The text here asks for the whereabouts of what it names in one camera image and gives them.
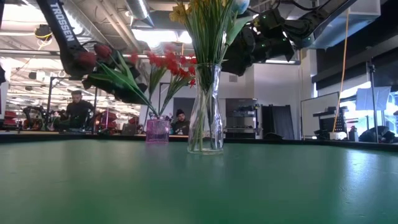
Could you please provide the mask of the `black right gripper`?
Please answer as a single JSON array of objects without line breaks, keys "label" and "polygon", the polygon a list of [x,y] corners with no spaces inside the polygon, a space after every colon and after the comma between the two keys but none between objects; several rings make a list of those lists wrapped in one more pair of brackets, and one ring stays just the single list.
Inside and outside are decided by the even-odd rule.
[{"label": "black right gripper", "polygon": [[243,76],[246,69],[253,64],[250,54],[254,48],[257,61],[266,61],[280,56],[290,61],[294,56],[292,45],[283,31],[269,31],[265,34],[259,32],[255,40],[254,31],[250,27],[243,27],[228,47],[229,59],[222,62],[222,71],[239,77]]}]

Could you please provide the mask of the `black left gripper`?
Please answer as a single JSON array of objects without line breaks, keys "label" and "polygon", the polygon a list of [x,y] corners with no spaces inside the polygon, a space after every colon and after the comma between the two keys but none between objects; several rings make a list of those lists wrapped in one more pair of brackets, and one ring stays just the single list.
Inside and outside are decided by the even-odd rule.
[{"label": "black left gripper", "polygon": [[[136,67],[130,67],[130,72],[133,75],[134,81],[138,85],[139,89],[144,93],[147,90],[144,77],[140,74]],[[114,95],[115,99],[121,100],[124,103],[132,103],[138,105],[144,105],[144,101],[132,90],[124,88],[124,86],[117,84],[113,81],[97,79],[93,75],[88,75],[86,79],[82,81],[85,89],[89,89],[92,86],[105,91],[108,94]]]}]

